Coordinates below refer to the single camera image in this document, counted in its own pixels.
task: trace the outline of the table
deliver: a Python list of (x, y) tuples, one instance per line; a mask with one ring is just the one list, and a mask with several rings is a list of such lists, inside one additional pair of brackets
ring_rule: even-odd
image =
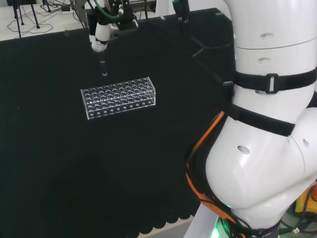
[[(215, 8), (190, 35), (232, 43)], [(199, 50), (174, 16), (109, 43), (101, 75), (86, 29), (0, 42), (0, 232), (3, 238), (135, 238), (195, 215), (184, 161), (219, 109)], [(199, 55), (233, 79), (233, 47)], [(157, 105), (87, 120), (80, 89), (149, 76)]]

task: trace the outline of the circular hole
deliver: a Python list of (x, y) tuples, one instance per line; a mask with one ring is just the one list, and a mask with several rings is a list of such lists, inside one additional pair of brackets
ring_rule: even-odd
[(243, 154), (245, 154), (245, 155), (249, 155), (250, 154), (250, 150), (247, 147), (245, 147), (245, 146), (239, 145), (238, 146), (238, 150), (240, 152), (242, 152)]
[(307, 140), (303, 139), (303, 143), (304, 143), (304, 145), (305, 145), (307, 148), (309, 148), (309, 143), (308, 143)]

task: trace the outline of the black strap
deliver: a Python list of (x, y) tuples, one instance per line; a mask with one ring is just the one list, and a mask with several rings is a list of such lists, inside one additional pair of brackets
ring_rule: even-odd
[(237, 105), (231, 105), (230, 109), (224, 112), (234, 120), (286, 137), (292, 134), (295, 127), (295, 124), (254, 113)]
[(267, 76), (235, 73), (235, 84), (267, 94), (275, 94), (278, 91), (303, 88), (316, 82), (317, 68), (310, 72), (279, 76), (276, 73), (269, 73)]

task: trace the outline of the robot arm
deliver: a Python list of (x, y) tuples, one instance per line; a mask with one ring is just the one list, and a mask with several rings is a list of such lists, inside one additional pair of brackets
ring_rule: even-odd
[(96, 52), (103, 52), (114, 35), (138, 28), (129, 0), (88, 0), (85, 10)]
[[(225, 1), (238, 73), (254, 80), (258, 75), (303, 75), (300, 81), (316, 68), (317, 1)], [(206, 174), (212, 191), (252, 229), (279, 223), (317, 179), (317, 109), (306, 109), (315, 87), (271, 94), (236, 86), (234, 105), (296, 125), (290, 136), (282, 136), (228, 117), (209, 153)]]

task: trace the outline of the strap buckle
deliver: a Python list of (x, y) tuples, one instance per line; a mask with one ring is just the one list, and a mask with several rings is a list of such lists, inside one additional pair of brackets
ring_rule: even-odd
[(280, 91), (280, 77), (277, 73), (269, 73), (266, 75), (266, 90), (267, 94), (276, 94)]

